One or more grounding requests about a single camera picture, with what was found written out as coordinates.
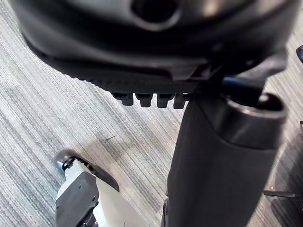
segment black plastic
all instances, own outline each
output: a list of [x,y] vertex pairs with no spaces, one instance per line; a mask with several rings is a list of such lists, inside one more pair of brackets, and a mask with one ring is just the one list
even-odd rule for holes
[[74,150],[66,149],[60,151],[54,158],[55,166],[64,173],[67,168],[72,167],[74,160],[78,160],[83,163],[90,172],[104,181],[105,183],[109,184],[113,187],[117,192],[120,191],[118,182],[104,169],[101,167],[89,162],[88,160],[84,159]]
[[[222,123],[231,127],[233,117],[250,115],[256,124],[243,123],[242,131],[223,138],[218,125],[220,118],[209,116],[209,107],[218,100],[225,105],[228,100],[210,93],[194,97],[185,111],[168,178],[169,206],[166,208],[165,227],[245,227],[259,201],[277,153],[277,144],[261,144],[261,137],[253,137],[254,146],[238,144],[235,138],[259,133],[270,141],[279,141],[281,127],[273,127],[270,121],[254,121],[255,113],[246,106],[243,110],[226,112]],[[284,107],[264,114],[282,126]],[[276,134],[264,134],[265,128],[278,130]]]

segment gray carpet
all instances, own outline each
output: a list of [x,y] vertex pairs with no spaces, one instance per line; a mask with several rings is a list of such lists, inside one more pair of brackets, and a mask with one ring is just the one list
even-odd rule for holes
[[[302,180],[303,64],[295,55],[303,44],[302,24],[303,14],[288,44],[288,70],[267,84],[289,107],[283,145],[267,186],[277,190],[299,187]],[[0,226],[54,226],[63,176],[52,158],[64,148],[109,171],[146,222],[159,226],[183,111],[171,104],[158,109],[155,100],[147,109],[138,102],[124,107],[98,87],[46,66],[25,46],[6,0],[0,0],[0,31]],[[271,200],[261,199],[250,227],[280,226]],[[286,222],[294,226],[292,218]]]

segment striped carpet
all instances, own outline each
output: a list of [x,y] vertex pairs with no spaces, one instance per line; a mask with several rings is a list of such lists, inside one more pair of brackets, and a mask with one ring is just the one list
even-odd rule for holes
[[[302,180],[303,64],[295,55],[302,25],[303,13],[288,44],[288,70],[267,84],[289,107],[268,189],[298,188]],[[122,195],[158,227],[183,111],[171,104],[158,109],[155,99],[151,108],[138,102],[124,107],[108,92],[46,66],[25,46],[7,0],[0,0],[0,32],[0,226],[55,225],[55,197],[64,179],[52,159],[72,148],[109,171]],[[250,227],[297,226],[291,204],[278,201],[271,209],[271,201],[261,199]]]

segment metal bracket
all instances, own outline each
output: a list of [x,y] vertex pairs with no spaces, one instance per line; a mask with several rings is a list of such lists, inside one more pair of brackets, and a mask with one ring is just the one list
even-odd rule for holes
[[56,201],[56,226],[78,227],[97,206],[99,191],[96,177],[81,173]]

